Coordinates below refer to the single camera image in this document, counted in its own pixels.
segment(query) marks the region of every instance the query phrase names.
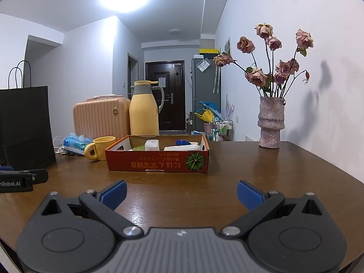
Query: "brown tabletop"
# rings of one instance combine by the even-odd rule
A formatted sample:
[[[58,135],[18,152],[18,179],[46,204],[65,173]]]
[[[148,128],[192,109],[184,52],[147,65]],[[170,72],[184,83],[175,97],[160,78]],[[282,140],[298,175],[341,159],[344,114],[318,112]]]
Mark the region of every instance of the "brown tabletop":
[[[289,142],[279,150],[257,142],[210,143],[208,174],[108,171],[106,162],[57,155],[49,180],[33,192],[0,194],[0,237],[15,248],[24,225],[50,191],[77,197],[115,180],[128,185],[116,211],[146,231],[149,227],[224,227],[247,212],[236,197],[239,180],[286,197],[315,192],[343,233],[348,251],[342,267],[364,253],[364,185],[334,165]]]

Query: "thermos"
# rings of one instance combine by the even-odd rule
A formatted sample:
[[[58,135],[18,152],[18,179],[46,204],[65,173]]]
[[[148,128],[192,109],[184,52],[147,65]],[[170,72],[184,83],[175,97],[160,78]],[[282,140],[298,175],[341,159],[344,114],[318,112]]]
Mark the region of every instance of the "thermos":
[[[131,87],[134,91],[129,108],[131,135],[159,135],[158,114],[164,105],[164,90],[160,86],[151,86],[157,83],[158,81],[136,81]],[[162,103],[159,107],[152,94],[152,90],[157,89],[162,93]]]

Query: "mug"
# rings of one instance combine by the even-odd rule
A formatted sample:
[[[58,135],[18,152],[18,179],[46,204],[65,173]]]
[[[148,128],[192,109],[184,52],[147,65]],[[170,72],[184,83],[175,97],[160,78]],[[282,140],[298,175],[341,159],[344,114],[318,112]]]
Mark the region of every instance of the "mug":
[[[105,136],[94,139],[91,144],[88,144],[85,148],[85,157],[90,160],[106,161],[105,149],[111,146],[116,140],[114,136]],[[95,155],[91,155],[91,150],[94,150]]]

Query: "vase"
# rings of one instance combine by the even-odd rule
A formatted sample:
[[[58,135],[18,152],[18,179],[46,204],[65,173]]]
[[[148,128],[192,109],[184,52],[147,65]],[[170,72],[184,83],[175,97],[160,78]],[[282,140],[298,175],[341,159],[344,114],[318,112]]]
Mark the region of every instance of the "vase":
[[[259,146],[269,149],[279,148],[281,130],[284,129],[284,100],[278,97],[260,97],[258,126]]]

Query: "red cardboard box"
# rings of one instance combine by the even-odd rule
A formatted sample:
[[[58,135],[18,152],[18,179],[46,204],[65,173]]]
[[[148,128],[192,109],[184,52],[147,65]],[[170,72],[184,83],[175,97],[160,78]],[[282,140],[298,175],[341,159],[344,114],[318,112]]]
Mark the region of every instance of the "red cardboard box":
[[[129,151],[145,144],[149,139],[158,139],[159,148],[174,146],[176,140],[198,142],[200,151]],[[106,148],[109,170],[117,171],[165,171],[207,172],[209,145],[203,135],[128,135]]]

